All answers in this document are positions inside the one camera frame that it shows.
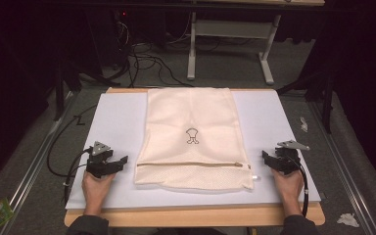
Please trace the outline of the white table mat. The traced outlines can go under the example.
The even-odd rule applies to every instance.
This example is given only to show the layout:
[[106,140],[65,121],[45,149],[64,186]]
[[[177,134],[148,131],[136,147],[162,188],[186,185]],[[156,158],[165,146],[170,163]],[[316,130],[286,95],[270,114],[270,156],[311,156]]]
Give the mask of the white table mat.
[[100,141],[114,150],[114,161],[127,156],[128,163],[114,179],[106,210],[151,210],[210,208],[219,206],[277,205],[280,203],[274,179],[261,153],[274,154],[281,141],[294,138],[277,93],[273,90],[237,90],[233,93],[253,171],[252,190],[211,191],[171,189],[157,185],[136,185],[136,159],[142,148],[147,94],[106,93],[100,97],[86,146]]

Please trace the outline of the wooden table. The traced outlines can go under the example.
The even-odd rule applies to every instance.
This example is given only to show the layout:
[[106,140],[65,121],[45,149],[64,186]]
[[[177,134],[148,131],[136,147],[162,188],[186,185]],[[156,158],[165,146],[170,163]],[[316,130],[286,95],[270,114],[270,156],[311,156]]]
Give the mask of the wooden table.
[[[271,90],[271,89],[234,89]],[[137,93],[146,88],[110,88],[106,93]],[[277,205],[219,206],[210,208],[177,208],[151,210],[106,210],[102,217],[112,227],[214,227],[214,226],[272,226],[283,223],[284,213],[281,202]]]

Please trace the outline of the person's right hand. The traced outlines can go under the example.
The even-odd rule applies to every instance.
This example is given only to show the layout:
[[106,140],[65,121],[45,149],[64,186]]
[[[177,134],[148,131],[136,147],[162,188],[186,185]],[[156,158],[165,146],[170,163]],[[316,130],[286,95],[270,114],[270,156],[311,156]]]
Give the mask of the person's right hand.
[[284,175],[276,170],[271,171],[279,193],[285,216],[303,215],[299,196],[304,187],[304,179],[299,171]]

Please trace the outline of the person's left hand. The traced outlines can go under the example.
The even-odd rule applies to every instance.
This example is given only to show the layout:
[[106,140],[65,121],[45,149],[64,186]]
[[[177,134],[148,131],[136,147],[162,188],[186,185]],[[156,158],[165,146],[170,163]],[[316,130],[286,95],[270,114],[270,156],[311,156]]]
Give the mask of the person's left hand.
[[114,178],[114,174],[97,178],[90,172],[84,172],[82,179],[82,190],[86,202],[84,215],[99,216],[101,214],[102,206]]

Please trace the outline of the cream mesh laundry bag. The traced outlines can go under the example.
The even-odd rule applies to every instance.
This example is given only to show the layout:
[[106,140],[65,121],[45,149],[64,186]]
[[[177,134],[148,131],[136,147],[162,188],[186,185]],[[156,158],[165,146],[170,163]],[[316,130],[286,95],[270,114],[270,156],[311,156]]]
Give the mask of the cream mesh laundry bag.
[[177,189],[254,187],[232,92],[151,89],[134,182]]

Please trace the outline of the crumpled white tissue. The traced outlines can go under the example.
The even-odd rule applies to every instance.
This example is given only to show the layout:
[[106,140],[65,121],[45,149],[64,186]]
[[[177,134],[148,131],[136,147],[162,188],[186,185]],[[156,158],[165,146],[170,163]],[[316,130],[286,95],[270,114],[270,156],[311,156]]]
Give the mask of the crumpled white tissue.
[[359,223],[356,221],[353,213],[343,213],[337,219],[339,224],[345,224],[351,227],[359,227]]

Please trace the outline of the white metal desk frame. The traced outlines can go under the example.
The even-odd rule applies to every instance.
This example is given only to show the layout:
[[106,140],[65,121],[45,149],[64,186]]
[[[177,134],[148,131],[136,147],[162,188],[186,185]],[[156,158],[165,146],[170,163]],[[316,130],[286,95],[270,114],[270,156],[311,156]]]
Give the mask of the white metal desk frame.
[[196,73],[196,38],[198,36],[233,37],[263,39],[265,48],[258,53],[263,77],[267,85],[273,85],[274,79],[268,63],[268,56],[281,20],[276,15],[269,23],[248,23],[216,20],[198,20],[196,13],[191,14],[190,50],[188,54],[187,79],[194,80]]

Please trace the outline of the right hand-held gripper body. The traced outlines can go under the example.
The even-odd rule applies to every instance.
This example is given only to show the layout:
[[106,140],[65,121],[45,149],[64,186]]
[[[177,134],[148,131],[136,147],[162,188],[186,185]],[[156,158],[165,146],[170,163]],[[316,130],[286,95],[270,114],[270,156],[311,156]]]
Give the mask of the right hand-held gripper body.
[[301,144],[295,140],[278,142],[275,148],[277,166],[275,169],[283,174],[290,174],[301,168],[299,150],[309,151],[308,145]]

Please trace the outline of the black stand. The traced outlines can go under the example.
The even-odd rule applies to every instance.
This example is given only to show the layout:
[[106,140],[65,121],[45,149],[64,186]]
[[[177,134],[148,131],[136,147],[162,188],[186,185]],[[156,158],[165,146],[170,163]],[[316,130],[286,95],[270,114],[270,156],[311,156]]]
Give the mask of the black stand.
[[79,81],[79,75],[81,73],[84,73],[104,85],[120,87],[119,82],[113,82],[98,73],[92,72],[80,63],[75,62],[67,54],[59,52],[55,77],[56,114],[54,120],[60,120],[62,114],[67,109],[67,98],[64,95],[64,85],[66,85],[72,92],[79,92],[81,90],[81,83]]
[[310,102],[322,101],[321,123],[324,129],[330,133],[330,116],[332,107],[332,94],[335,74],[328,71],[318,71],[304,76],[276,90],[278,95],[286,94],[291,90],[304,88],[305,99]]

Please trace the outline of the black computer tower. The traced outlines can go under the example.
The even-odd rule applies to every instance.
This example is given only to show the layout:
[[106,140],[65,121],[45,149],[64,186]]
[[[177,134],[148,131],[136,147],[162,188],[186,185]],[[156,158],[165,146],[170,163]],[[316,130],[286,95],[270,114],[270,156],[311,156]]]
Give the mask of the black computer tower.
[[111,16],[114,24],[114,36],[117,43],[117,65],[123,69],[128,61],[131,47],[131,35],[126,24],[127,14],[126,11],[113,9],[111,10]]

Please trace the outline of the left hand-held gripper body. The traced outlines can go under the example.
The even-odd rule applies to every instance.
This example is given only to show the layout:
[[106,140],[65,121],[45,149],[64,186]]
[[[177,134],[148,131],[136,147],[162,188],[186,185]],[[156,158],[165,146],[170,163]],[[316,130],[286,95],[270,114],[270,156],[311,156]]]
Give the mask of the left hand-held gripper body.
[[110,164],[108,158],[113,155],[113,152],[114,151],[109,146],[95,141],[94,145],[90,148],[86,171],[97,178],[108,175],[106,173],[107,164]]

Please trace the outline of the metal floor rail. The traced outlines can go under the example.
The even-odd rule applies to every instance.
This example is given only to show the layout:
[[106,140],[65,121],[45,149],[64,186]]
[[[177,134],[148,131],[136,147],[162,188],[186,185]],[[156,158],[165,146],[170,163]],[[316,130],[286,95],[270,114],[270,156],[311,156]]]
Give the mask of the metal floor rail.
[[9,231],[11,230],[21,208],[24,205],[24,202],[33,187],[33,184],[44,165],[46,155],[49,153],[50,145],[55,142],[55,136],[59,131],[61,124],[66,116],[66,112],[70,109],[71,105],[74,103],[77,97],[77,92],[69,91],[67,95],[63,98],[65,103],[64,109],[61,111],[60,116],[52,121],[51,128],[47,132],[43,142],[41,143],[37,153],[35,154],[29,168],[27,169],[23,180],[21,181],[20,185],[18,186],[16,192],[12,196],[10,200],[10,206],[13,210],[14,214],[12,218],[7,221],[1,228],[0,228],[0,235],[8,235]]
[[349,196],[355,214],[365,235],[376,235],[376,222],[374,221],[370,209],[368,208],[363,195],[356,186],[349,169],[340,154],[338,147],[330,133],[327,132],[326,127],[323,125],[321,119],[321,112],[315,102],[307,103],[309,110],[314,115],[315,121],[319,126],[328,148],[334,159],[334,164],[338,169],[338,175],[343,183],[345,191]]

